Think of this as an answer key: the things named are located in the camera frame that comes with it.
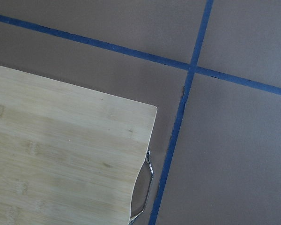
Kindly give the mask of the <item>wooden cutting board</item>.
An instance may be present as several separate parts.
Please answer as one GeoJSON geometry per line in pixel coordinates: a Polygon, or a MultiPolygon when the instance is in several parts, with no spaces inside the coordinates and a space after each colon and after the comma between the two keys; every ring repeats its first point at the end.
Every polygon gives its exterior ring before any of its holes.
{"type": "Polygon", "coordinates": [[[0,225],[131,225],[156,114],[0,66],[0,225]]]}

